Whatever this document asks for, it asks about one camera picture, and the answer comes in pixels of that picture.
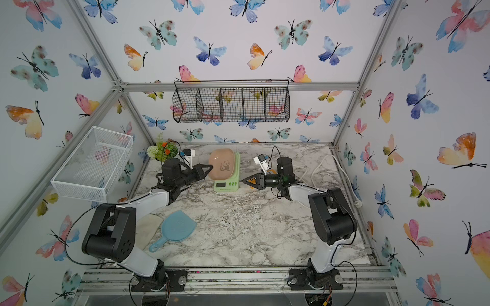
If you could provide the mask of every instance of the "white mesh basket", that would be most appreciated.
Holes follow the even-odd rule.
[[[107,194],[129,159],[133,137],[93,126],[51,179],[59,195],[107,202]]]

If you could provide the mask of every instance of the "black wire basket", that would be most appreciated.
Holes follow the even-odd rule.
[[[176,81],[173,119],[181,122],[288,122],[289,81]]]

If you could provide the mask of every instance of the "orange butterfly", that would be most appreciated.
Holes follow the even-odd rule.
[[[37,101],[35,101],[35,105],[37,114],[35,114],[32,109],[19,106],[7,105],[5,108],[7,109],[10,119],[20,123],[21,125],[27,124],[25,127],[26,137],[34,137],[35,139],[39,139],[43,134],[44,122],[41,119],[39,110],[37,109]]]

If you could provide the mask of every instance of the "marble table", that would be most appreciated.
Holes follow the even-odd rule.
[[[290,157],[293,165],[307,168],[303,181],[311,184],[311,172],[321,159],[330,154],[325,143],[231,143],[185,144],[183,148],[196,150],[194,164],[207,164],[212,151],[230,148],[241,154],[240,177],[259,172],[253,158],[270,155],[276,145],[282,156]],[[279,157],[274,150],[275,159]],[[295,167],[296,176],[304,170]],[[160,162],[151,160],[138,186],[136,194],[143,194],[155,186],[155,175]],[[314,176],[320,188],[339,187],[344,191],[335,162],[327,158]],[[240,183],[237,192],[216,193],[213,181],[193,183],[181,193],[178,200],[153,214],[165,219],[182,210],[195,222],[194,233],[183,242],[166,242],[151,256],[161,259],[165,266],[284,266],[306,265],[317,245],[318,236],[313,226],[311,211],[299,202],[278,199],[266,190],[252,189]],[[161,237],[157,231],[151,243]],[[357,233],[353,245],[340,248],[336,263],[348,260],[353,264],[369,264],[361,235]]]

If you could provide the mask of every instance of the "watercolor butterfly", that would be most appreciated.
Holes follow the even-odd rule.
[[[335,2],[337,2],[337,13],[339,15],[350,8],[350,0],[320,0],[321,11],[326,11]]]
[[[3,289],[7,292],[15,292],[14,295],[9,297],[3,302],[0,302],[0,306],[22,306],[24,305],[24,301],[27,302],[27,285],[29,285],[29,282],[32,280],[32,277],[30,277],[30,273],[27,276],[27,281],[25,282],[25,285],[22,286],[19,284],[18,281],[15,280],[12,276],[6,276],[2,280],[3,284]]]
[[[476,133],[466,133],[456,139],[453,144],[454,150],[450,148],[440,148],[437,160],[444,165],[453,165],[452,169],[468,166],[479,166],[486,168],[487,164],[474,164],[471,162],[475,155]]]
[[[275,33],[279,35],[277,41],[279,42],[279,45],[282,47],[283,50],[286,50],[288,48],[291,40],[293,40],[293,44],[294,41],[296,41],[298,45],[300,46],[304,45],[306,39],[309,36],[308,32],[305,30],[311,27],[312,21],[305,20],[303,22],[298,23],[296,26],[294,26],[294,20],[293,23],[289,21],[288,23],[291,28],[288,28],[287,26],[284,25],[278,25],[274,28]]]
[[[424,253],[422,253],[422,251],[418,247],[419,245],[429,247],[434,246],[434,242],[432,241],[432,239],[427,238],[426,236],[418,237],[418,222],[416,220],[411,219],[409,224],[405,223],[403,225],[403,228],[405,229],[405,234],[407,234],[408,236],[408,240],[410,240],[414,244],[414,246],[417,247],[419,257],[422,257],[421,254],[424,255]]]
[[[44,122],[37,108],[38,101],[34,101],[34,105],[36,106],[36,114],[32,109],[20,106],[7,105],[5,108],[7,109],[8,116],[14,122],[18,122],[20,125],[27,124],[24,131],[26,137],[39,139],[43,134]]]
[[[390,263],[390,271],[393,276],[400,277],[401,274],[404,277],[407,277],[405,269],[400,261],[395,257],[395,255],[398,255],[398,253],[395,253],[395,248],[392,249],[392,244],[390,243],[390,240],[388,240],[388,237],[385,237],[385,244],[381,247],[381,255],[388,258],[388,262]]]
[[[104,16],[110,24],[118,22],[116,16],[109,13],[118,4],[118,0],[85,0],[85,2],[89,4],[84,9],[90,17],[99,15],[101,19]]]
[[[468,234],[468,246],[466,247],[465,255],[471,252],[471,255],[476,261],[476,264],[482,269],[483,273],[490,279],[490,231],[486,231],[471,237],[471,223],[466,226]]]
[[[371,168],[371,170],[373,171],[378,169],[378,165],[374,162],[374,160],[371,159],[373,156],[374,156],[374,151],[371,154],[371,145],[368,142],[367,146],[365,146],[364,148],[364,152],[361,152],[361,158],[360,158],[360,160],[364,162],[365,174],[369,174],[369,168]]]
[[[305,135],[299,135],[299,140],[301,142],[320,142],[320,139],[307,138]]]
[[[44,92],[48,91],[48,85],[46,84],[46,81],[43,79],[43,77],[46,80],[49,80],[47,75],[58,76],[59,73],[55,62],[46,58],[47,54],[48,53],[43,46],[37,46],[32,52],[31,62],[24,54],[24,52],[22,52],[22,55],[25,59],[20,57],[17,58],[28,63],[30,66],[15,66],[10,71],[10,75],[18,78],[19,80],[26,80],[27,84],[34,89],[40,89]]]
[[[368,128],[368,124],[367,123],[364,123],[362,126],[361,126],[361,118],[357,119],[357,123],[356,125],[354,125],[354,130],[356,131],[356,134],[359,134],[361,135],[361,138],[363,137],[363,132],[364,130],[366,130]]]
[[[40,216],[44,216],[47,212],[48,212],[48,204],[54,204],[56,202],[58,202],[58,199],[59,199],[59,196],[58,194],[55,192],[55,193],[51,193],[51,194],[48,194],[47,196],[45,196],[43,198],[43,200],[41,201],[41,203],[39,203],[39,205],[37,206],[37,216],[40,217]]]
[[[439,274],[429,274],[427,275],[427,280],[429,283],[427,283],[427,281],[422,277],[415,281],[417,283],[417,289],[428,296],[428,298],[424,297],[425,299],[429,300],[426,306],[441,306],[441,304],[453,306],[452,304],[447,303],[451,299],[441,300],[439,298],[439,295],[441,294],[441,278]]]
[[[381,187],[381,194],[378,191],[376,191],[376,193],[374,194],[374,198],[376,199],[376,201],[379,202],[378,203],[378,205],[379,205],[378,214],[380,215],[380,217],[383,217],[385,215],[385,212],[386,212],[386,215],[390,216],[390,218],[393,219],[392,211],[390,210],[390,207],[388,206],[390,204],[386,200],[385,184],[383,184],[383,187]]]
[[[253,60],[249,60],[247,65],[250,67],[250,70],[255,70],[259,67],[262,67],[267,59],[267,57],[272,53],[272,50],[267,53],[267,55],[260,49],[259,45],[253,43],[250,47],[250,54],[252,54]]]
[[[427,179],[427,183],[423,185],[422,179],[420,178],[418,172],[415,170],[410,170],[410,172],[412,173],[412,182],[414,183],[413,185],[410,184],[410,197],[417,198],[417,205],[419,207],[430,207],[430,202],[428,199],[442,201],[446,198],[446,194],[441,190],[435,188],[427,188],[433,185],[429,184],[430,177]]]
[[[50,22],[53,26],[61,28],[61,17],[51,10],[54,6],[54,1],[36,1],[36,0],[14,0],[14,4],[18,7],[28,7],[25,12],[25,18],[30,24],[41,32],[44,31],[44,23]]]
[[[189,4],[196,15],[199,15],[204,11],[204,4],[201,0],[172,0],[172,2],[173,8],[179,12],[182,12],[184,5],[189,6]]]
[[[216,142],[219,142],[219,143],[233,143],[233,142],[236,142],[235,140],[226,140],[226,138],[221,138],[217,135],[215,135],[215,140]]]
[[[456,16],[451,16],[442,21],[439,30],[437,30],[436,39],[439,40],[447,35],[451,37],[451,42],[447,52],[457,52],[465,47],[468,30],[479,32],[486,25],[490,24],[490,11],[473,12],[475,7],[482,0],[476,0],[476,3],[470,7],[469,0],[456,0],[451,6],[451,11]]]
[[[202,134],[202,129],[194,129],[189,131],[180,131],[182,135],[184,135],[184,138],[187,139],[187,141],[192,141],[192,139],[202,139],[204,136]]]
[[[342,123],[342,118],[340,118],[340,116],[337,114],[334,114],[334,120],[335,120],[334,122],[330,123],[330,126],[335,127],[335,126],[339,126]]]
[[[425,74],[423,74],[420,77],[420,81],[415,86],[416,94],[407,95],[408,106],[414,106],[414,108],[412,108],[412,111],[410,112],[410,116],[412,116],[413,119],[420,118],[420,110],[422,110],[425,114],[434,114],[439,111],[439,106],[426,99],[426,97],[431,95],[429,93],[430,89],[425,92],[426,85],[427,77]]]
[[[58,298],[63,298],[63,299],[56,302],[54,306],[72,305],[74,302],[74,298],[71,296],[75,295],[75,293],[72,291],[76,290],[81,282],[82,282],[82,277],[78,273],[75,273],[72,276],[71,270],[68,269],[63,275],[63,281],[61,282],[61,294],[55,292],[55,294],[58,295],[56,299]]]
[[[371,89],[365,89],[364,92],[363,92],[363,95],[361,96],[361,107],[363,107],[365,104],[366,104],[366,99],[369,98],[369,96],[371,95],[372,93],[372,90]]]
[[[279,139],[287,139],[289,137],[289,131],[291,131],[291,128],[285,128],[285,129],[276,129],[276,131],[269,130],[267,131],[267,134],[269,134],[269,137],[272,141],[276,141],[278,138]]]
[[[325,99],[328,101],[328,103],[335,101],[336,96],[340,95],[342,93],[341,90],[337,91],[322,91],[320,92],[321,96],[318,97],[319,101],[324,101]]]
[[[405,47],[405,40],[401,37],[398,37],[396,40],[396,50],[393,52],[393,57],[392,57],[392,66],[395,66],[396,63],[402,63],[402,68],[403,71],[407,70],[410,68],[410,65],[413,64],[415,60],[415,54],[419,54],[422,49],[424,48],[424,45],[422,43],[413,43],[410,44],[412,41],[412,38],[410,36],[408,37],[408,42]]]
[[[315,123],[313,119],[318,118],[321,115],[321,112],[314,112],[314,113],[310,113],[310,112],[311,112],[311,108],[309,108],[307,112],[301,108],[298,108],[296,115],[299,117],[297,117],[295,120],[296,124],[301,124],[302,122],[306,122],[306,125],[312,125],[313,123]]]
[[[330,65],[335,66],[340,62],[339,56],[345,56],[349,54],[354,47],[345,47],[345,48],[339,48],[339,46],[342,43],[338,43],[337,45],[334,45],[334,42],[330,39],[330,37],[325,36],[324,38],[324,45],[323,48],[326,50],[325,53],[322,53],[318,56],[318,58],[324,62],[327,59],[330,59]]]
[[[68,235],[68,230],[70,229],[70,227],[72,227],[72,224],[73,222],[70,219],[70,216],[67,215],[61,223],[59,235],[55,234],[53,230],[51,230],[52,234],[48,235],[53,236],[54,239],[41,246],[36,251],[36,254],[42,255],[44,258],[48,258],[49,256],[51,256],[51,254],[53,254],[54,260],[64,260],[66,258],[65,241],[68,247],[68,243],[77,241],[80,234],[80,231],[78,229],[72,229],[70,231],[70,234]]]
[[[235,0],[237,4],[230,6],[232,16],[245,15],[249,23],[257,22],[257,15],[253,12],[261,7],[266,0]]]
[[[379,102],[379,115],[378,119],[381,117],[385,123],[389,123],[392,116],[392,104],[395,95],[394,93],[388,93],[383,103],[381,103],[381,99],[378,99]]]
[[[68,54],[68,56],[75,62],[78,67],[83,68],[82,77],[84,79],[90,79],[92,77],[91,74],[93,74],[95,77],[100,77],[100,69],[96,68],[96,66],[98,65],[98,61],[95,55],[92,55],[90,59],[87,59],[87,54],[83,55],[83,58],[73,53]]]
[[[76,103],[81,107],[83,110],[84,114],[80,114],[80,118],[82,119],[85,116],[90,116],[91,114],[94,113],[94,111],[97,109],[99,102],[98,101],[92,101],[86,98],[82,94],[76,94],[75,96],[75,101]]]
[[[133,49],[133,47],[124,44],[124,53],[131,59],[127,62],[127,65],[133,68],[134,71],[138,71],[141,67],[145,66],[145,58],[147,57],[148,52],[145,51],[143,56],[141,56],[141,54]]]
[[[398,150],[395,146],[395,139],[393,137],[393,134],[390,135],[390,140],[388,140],[388,146],[383,147],[383,153],[385,155],[388,155],[387,162],[389,165],[393,165],[393,161],[397,163],[402,163],[403,162],[403,157],[400,156],[400,154],[396,153],[395,150]]]
[[[173,28],[175,28],[175,23],[172,20],[167,20],[158,27],[156,26],[155,20],[153,20],[153,24],[151,21],[148,22],[151,24],[151,26],[153,26],[153,28],[149,26],[141,26],[139,29],[143,35],[148,37],[148,43],[154,46],[155,50],[160,50],[162,43],[165,44],[165,42],[171,46],[177,44],[177,35],[171,31]]]
[[[201,50],[201,53],[196,55],[197,59],[201,62],[206,62],[206,60],[209,59],[209,63],[213,66],[216,66],[220,63],[220,60],[217,59],[217,56],[223,56],[226,53],[226,47],[211,49],[214,43],[208,43],[208,47],[201,39],[197,38],[196,36],[194,36],[194,41],[196,43],[196,48]]]

